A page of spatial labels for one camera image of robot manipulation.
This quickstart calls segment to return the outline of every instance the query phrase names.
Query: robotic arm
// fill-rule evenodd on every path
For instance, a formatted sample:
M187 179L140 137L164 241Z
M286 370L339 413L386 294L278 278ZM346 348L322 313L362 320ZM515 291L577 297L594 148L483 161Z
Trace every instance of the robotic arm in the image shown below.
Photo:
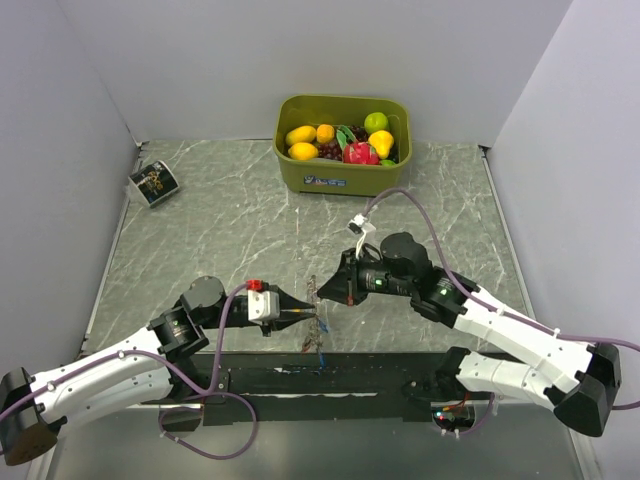
M313 305L276 285L252 280L248 290L233 299L226 328L257 326L269 336L315 316ZM220 280L198 278L173 308L125 340L60 368L35 375L20 368L5 375L0 382L0 444L6 464L28 462L75 428L127 406L165 398L182 401L191 395L192 389L161 360L192 372L189 357L209 344L204 330L219 327L226 299ZM136 350L155 358L124 354ZM28 396L33 398L10 411Z
M356 217L349 228L362 234L361 240L342 253L338 271L318 290L318 297L349 306L359 305L369 293L409 297L424 318L475 335L522 362L452 348L438 372L440 386L447 385L452 398L482 391L524 399L552 410L569 428L602 435L621 383L615 346L561 340L509 318L504 313L514 310L454 273L473 292L468 298L409 233L389 235L378 250L363 241L375 230L365 218Z

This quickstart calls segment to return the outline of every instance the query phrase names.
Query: fruit basket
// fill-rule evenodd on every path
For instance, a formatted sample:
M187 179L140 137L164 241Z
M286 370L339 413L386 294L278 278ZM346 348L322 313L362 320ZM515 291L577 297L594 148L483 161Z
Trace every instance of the fruit basket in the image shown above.
M397 163L358 165L323 159L300 161L289 157L285 138L292 130L305 125L362 126L372 112L382 112L388 118ZM395 186L411 160L409 114L398 103L382 98L297 95L280 108L273 151L278 156L284 182L294 192L375 196Z

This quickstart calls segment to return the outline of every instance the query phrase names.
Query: yellow fruit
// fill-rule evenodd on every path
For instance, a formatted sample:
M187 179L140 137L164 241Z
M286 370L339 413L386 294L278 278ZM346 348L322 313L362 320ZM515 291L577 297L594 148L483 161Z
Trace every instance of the yellow fruit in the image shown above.
M298 127L295 130L291 130L287 133L285 142L287 145L295 145L296 143L311 143L316 138L316 129L311 126Z
M336 131L331 125L320 125L318 127L317 135L318 143L324 145L334 139Z
M380 160L389 156L389 151L393 147L393 135L386 130L378 130L369 136L369 145L376 149Z
M311 160L318 156L318 149L310 143L300 142L289 149L289 156L294 160Z

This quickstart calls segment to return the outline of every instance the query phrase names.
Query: wall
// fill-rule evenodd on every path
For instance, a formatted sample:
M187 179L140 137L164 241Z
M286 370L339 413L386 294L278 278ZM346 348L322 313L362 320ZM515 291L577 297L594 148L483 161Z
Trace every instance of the wall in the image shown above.
M134 137L269 138L297 93L492 145L571 0L59 0Z
M490 152L538 317L640 343L640 4L576 0ZM619 402L640 398L622 352ZM640 412L594 446L606 479L640 478Z
M135 145L55 1L1 10L0 372L35 372L78 351Z

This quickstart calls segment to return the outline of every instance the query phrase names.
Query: gray marble surface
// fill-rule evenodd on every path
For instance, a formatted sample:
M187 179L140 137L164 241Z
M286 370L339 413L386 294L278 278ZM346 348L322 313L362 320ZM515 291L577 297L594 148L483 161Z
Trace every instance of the gray marble surface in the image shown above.
M85 345L88 352L146 325L201 275L219 277L227 291L248 278L262 278L304 299L309 276L324 283L340 252L355 244L345 226L366 199L290 192L270 141L154 141L141 155L145 163L164 160L182 191L153 210L129 206ZM452 268L524 311L480 150L415 143L400 184L433 217ZM420 214L405 198L385 200L371 218L378 229L375 243L408 231L439 264ZM324 339L328 351L490 349L421 318L403 298L372 295L357 308L330 304L323 309L330 328ZM225 350L299 351L307 332L307 322L271 338L258 329L229 330ZM209 334L212 340L217 335Z

